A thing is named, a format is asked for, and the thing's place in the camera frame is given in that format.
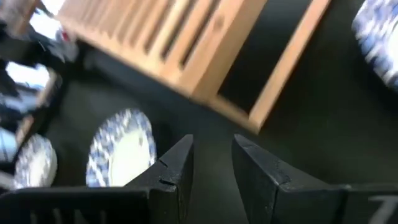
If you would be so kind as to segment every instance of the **dark green surface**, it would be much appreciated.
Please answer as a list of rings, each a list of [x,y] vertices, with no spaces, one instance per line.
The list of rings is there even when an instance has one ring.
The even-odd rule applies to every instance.
[[[258,136],[111,57],[91,52],[86,63],[117,84],[90,83],[90,78],[70,84],[47,133],[61,158],[57,183],[68,178],[74,184],[84,182],[79,170],[85,170],[95,129],[136,102],[153,119],[167,123],[175,139],[195,137],[190,223],[247,223],[231,163],[234,133],[325,182],[398,182],[398,99],[365,64],[353,37],[351,22],[361,3],[332,0]],[[307,4],[269,0],[222,94],[245,108],[253,103]]]

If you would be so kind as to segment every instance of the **plate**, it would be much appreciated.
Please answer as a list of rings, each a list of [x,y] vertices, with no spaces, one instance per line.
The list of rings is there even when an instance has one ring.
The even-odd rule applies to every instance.
[[[36,134],[28,140],[18,155],[14,187],[49,187],[56,173],[57,155],[51,142]]]
[[[366,0],[353,30],[366,61],[390,88],[398,90],[398,0]]]
[[[107,119],[95,134],[88,158],[89,187],[120,187],[156,160],[156,146],[147,116],[126,109]]]

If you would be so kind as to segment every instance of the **floral patterned plate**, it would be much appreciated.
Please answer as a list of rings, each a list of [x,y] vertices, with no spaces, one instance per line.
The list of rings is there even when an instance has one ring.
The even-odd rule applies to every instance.
[[[398,0],[365,0],[353,30],[366,61],[382,81],[398,90]]]
[[[120,187],[143,173],[156,160],[156,146],[147,116],[124,110],[101,125],[91,145],[86,184]]]
[[[50,187],[56,173],[57,155],[51,142],[36,134],[18,155],[14,188]]]

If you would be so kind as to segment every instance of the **wooden dish rack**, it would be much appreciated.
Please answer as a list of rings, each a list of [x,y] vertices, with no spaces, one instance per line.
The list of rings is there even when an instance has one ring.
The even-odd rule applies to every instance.
[[[310,3],[249,114],[218,90],[266,0],[66,0],[57,19],[83,41],[258,132],[329,2]]]

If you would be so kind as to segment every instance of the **blue floral pattern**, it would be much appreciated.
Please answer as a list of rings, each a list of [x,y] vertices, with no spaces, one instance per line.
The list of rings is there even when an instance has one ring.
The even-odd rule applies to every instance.
[[[392,49],[391,42],[398,44],[398,38],[392,36],[397,23],[398,0],[365,0],[353,22],[366,61],[395,90],[398,90],[398,57],[393,52],[398,52],[398,47]]]
[[[39,175],[39,180],[32,180],[32,161],[37,158],[38,152],[44,152],[44,164],[41,164],[40,170],[37,170]],[[54,165],[54,155],[55,151],[51,145],[51,142],[39,136],[38,134],[32,136],[26,145],[22,148],[21,153],[18,155],[18,160],[16,163],[16,172],[14,175],[14,187],[16,189],[21,189],[25,187],[48,187],[51,185],[53,180],[49,180],[49,177],[54,172],[52,167]]]
[[[86,184],[89,187],[109,187],[109,158],[116,144],[126,134],[140,129],[149,143],[150,161],[155,163],[156,146],[152,136],[152,126],[147,116],[139,110],[124,110],[101,125],[91,144],[87,164]]]

